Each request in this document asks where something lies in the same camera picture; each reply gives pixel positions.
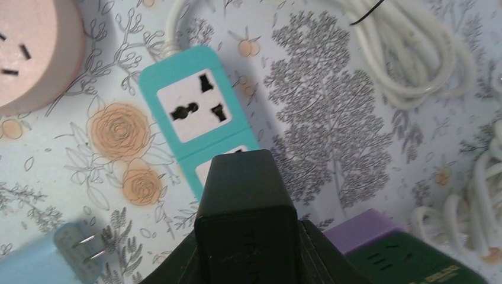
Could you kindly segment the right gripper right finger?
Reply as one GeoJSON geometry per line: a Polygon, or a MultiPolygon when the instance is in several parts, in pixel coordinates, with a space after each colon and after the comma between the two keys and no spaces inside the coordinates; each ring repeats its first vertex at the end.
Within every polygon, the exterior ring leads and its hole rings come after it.
{"type": "Polygon", "coordinates": [[[300,283],[370,284],[311,221],[298,222],[300,283]]]}

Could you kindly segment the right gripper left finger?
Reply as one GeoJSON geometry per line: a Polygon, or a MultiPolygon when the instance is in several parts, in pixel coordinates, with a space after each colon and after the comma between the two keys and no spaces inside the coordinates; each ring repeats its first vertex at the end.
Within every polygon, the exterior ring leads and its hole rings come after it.
{"type": "Polygon", "coordinates": [[[195,231],[190,232],[176,249],[140,283],[200,283],[200,265],[195,231]]]}

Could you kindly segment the black power adapter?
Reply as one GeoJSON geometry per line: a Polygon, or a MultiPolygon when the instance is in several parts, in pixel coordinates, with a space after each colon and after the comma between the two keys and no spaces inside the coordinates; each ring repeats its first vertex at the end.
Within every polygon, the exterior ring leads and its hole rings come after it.
{"type": "Polygon", "coordinates": [[[195,220],[203,283],[299,283],[297,211],[267,149],[211,161],[195,220]]]}

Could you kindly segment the dark green cube socket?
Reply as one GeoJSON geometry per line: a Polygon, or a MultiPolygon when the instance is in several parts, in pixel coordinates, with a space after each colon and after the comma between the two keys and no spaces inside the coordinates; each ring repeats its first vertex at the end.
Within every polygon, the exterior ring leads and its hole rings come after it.
{"type": "Polygon", "coordinates": [[[372,283],[487,283],[466,265],[404,232],[377,239],[346,257],[372,283]]]}

